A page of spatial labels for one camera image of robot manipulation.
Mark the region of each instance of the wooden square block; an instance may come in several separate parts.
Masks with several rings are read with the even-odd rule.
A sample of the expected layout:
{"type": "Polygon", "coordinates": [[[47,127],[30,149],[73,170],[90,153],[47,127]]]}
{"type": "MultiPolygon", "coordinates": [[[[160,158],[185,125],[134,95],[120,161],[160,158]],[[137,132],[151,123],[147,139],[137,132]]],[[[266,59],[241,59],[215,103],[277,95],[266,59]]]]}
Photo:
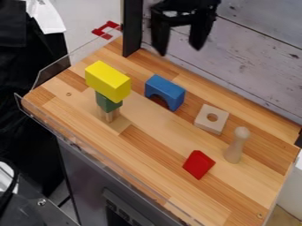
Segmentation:
{"type": "Polygon", "coordinates": [[[194,125],[202,130],[220,135],[228,117],[229,112],[204,104],[195,118],[194,125]]]}
{"type": "Polygon", "coordinates": [[[190,154],[183,168],[200,180],[214,165],[215,161],[201,151],[195,150],[190,154]]]}

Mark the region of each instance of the square block with hole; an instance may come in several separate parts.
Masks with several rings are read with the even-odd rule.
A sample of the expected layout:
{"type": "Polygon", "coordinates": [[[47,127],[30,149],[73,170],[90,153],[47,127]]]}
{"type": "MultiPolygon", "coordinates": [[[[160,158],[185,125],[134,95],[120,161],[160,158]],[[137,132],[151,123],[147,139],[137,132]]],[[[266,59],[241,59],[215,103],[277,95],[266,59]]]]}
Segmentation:
{"type": "Polygon", "coordinates": [[[87,85],[114,103],[121,102],[131,91],[130,78],[102,61],[88,66],[85,78],[87,85]]]}
{"type": "Polygon", "coordinates": [[[220,135],[228,117],[229,112],[204,104],[195,118],[194,125],[202,130],[220,135]]]}

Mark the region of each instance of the screw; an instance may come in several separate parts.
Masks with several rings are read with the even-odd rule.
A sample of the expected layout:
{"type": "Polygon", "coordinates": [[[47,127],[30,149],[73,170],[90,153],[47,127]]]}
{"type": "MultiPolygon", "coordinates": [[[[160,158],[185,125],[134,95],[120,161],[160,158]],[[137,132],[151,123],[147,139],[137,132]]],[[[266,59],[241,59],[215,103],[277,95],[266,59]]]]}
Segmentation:
{"type": "Polygon", "coordinates": [[[37,204],[38,204],[38,206],[43,207],[46,204],[46,200],[45,199],[39,199],[37,204]]]}
{"type": "Polygon", "coordinates": [[[259,219],[262,219],[262,218],[263,218],[262,213],[258,213],[258,214],[257,214],[257,217],[258,217],[259,219]]]}

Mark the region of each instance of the green block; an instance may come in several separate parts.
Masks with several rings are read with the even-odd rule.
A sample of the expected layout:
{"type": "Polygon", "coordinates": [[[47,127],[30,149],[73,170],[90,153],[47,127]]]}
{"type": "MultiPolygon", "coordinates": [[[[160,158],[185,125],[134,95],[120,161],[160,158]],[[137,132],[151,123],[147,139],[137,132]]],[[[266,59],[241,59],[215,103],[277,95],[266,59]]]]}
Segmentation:
{"type": "Polygon", "coordinates": [[[114,103],[110,99],[108,99],[106,96],[95,92],[95,98],[97,104],[106,112],[110,113],[112,110],[118,109],[123,105],[123,101],[114,103]]]}

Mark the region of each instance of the wooden peg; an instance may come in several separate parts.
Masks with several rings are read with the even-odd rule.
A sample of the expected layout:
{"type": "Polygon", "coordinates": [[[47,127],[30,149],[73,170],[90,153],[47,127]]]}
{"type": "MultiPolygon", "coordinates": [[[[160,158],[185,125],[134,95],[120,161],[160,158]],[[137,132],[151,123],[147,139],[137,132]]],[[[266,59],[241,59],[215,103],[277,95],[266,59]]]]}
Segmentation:
{"type": "Polygon", "coordinates": [[[224,158],[226,161],[236,164],[240,162],[243,147],[247,139],[249,139],[251,133],[245,127],[237,127],[234,131],[235,138],[230,146],[224,152],[224,158]]]}
{"type": "Polygon", "coordinates": [[[104,111],[100,106],[98,107],[99,115],[102,119],[105,119],[107,123],[112,123],[115,119],[120,116],[119,109],[112,110],[111,112],[107,113],[104,111]]]}

